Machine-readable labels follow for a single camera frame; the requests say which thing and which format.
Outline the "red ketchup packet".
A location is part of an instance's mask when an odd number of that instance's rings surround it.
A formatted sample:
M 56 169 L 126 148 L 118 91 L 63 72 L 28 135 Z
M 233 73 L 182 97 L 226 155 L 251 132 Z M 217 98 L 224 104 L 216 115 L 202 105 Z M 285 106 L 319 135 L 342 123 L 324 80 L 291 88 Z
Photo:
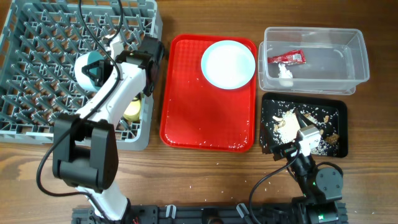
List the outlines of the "red ketchup packet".
M 302 49 L 292 50 L 282 55 L 268 57 L 267 63 L 283 63 L 286 65 L 296 65 L 306 63 L 306 58 Z

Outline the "yellow plastic cup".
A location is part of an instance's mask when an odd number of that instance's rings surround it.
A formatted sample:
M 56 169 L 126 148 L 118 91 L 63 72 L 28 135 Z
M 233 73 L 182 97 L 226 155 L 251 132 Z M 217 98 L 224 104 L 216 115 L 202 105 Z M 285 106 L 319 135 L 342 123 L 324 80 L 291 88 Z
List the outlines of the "yellow plastic cup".
M 123 118 L 127 121 L 138 121 L 141 113 L 141 100 L 134 98 L 126 108 Z

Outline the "light blue bowl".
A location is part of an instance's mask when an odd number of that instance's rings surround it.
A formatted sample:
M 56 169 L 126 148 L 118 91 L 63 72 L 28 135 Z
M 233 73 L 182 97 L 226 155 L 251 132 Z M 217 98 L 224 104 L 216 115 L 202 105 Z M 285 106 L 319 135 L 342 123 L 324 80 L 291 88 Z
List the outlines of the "light blue bowl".
M 104 82 L 104 58 L 92 51 L 77 58 L 75 77 L 78 84 L 86 91 L 98 92 Z

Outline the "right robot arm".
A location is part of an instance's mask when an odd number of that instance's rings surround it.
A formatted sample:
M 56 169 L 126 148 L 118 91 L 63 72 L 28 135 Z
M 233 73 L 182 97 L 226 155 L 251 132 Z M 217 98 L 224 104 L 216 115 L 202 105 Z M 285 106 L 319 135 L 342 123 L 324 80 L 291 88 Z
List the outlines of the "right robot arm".
M 331 162 L 316 163 L 311 150 L 321 141 L 320 130 L 303 114 L 294 113 L 300 129 L 294 140 L 268 150 L 275 161 L 287 163 L 263 178 L 286 170 L 298 183 L 302 196 L 289 203 L 263 204 L 257 223 L 348 223 L 346 205 L 341 203 L 343 171 Z

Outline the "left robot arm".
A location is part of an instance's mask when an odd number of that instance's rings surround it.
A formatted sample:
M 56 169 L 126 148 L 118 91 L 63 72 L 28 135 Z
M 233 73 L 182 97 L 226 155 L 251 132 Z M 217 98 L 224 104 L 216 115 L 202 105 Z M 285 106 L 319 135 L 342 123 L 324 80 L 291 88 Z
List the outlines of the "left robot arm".
M 89 221 L 137 223 L 129 199 L 115 181 L 119 163 L 115 129 L 137 95 L 151 96 L 164 45 L 145 36 L 138 49 L 129 51 L 117 37 L 106 49 L 109 59 L 92 51 L 75 61 L 76 80 L 95 96 L 75 114 L 62 113 L 56 120 L 52 171 L 86 195 L 94 208 Z

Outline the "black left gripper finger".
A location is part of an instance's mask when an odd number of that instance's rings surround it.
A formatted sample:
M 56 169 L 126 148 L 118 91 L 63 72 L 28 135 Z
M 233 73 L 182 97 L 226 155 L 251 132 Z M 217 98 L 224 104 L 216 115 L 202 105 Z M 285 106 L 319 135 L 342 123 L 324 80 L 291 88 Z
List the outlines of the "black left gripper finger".
M 96 82 L 95 78 L 91 78 L 90 74 L 84 74 L 82 73 L 81 75 L 81 85 L 82 87 L 100 87 L 101 83 Z
M 104 60 L 97 60 L 81 68 L 82 72 L 90 72 L 91 69 L 97 69 L 102 72 L 104 67 Z

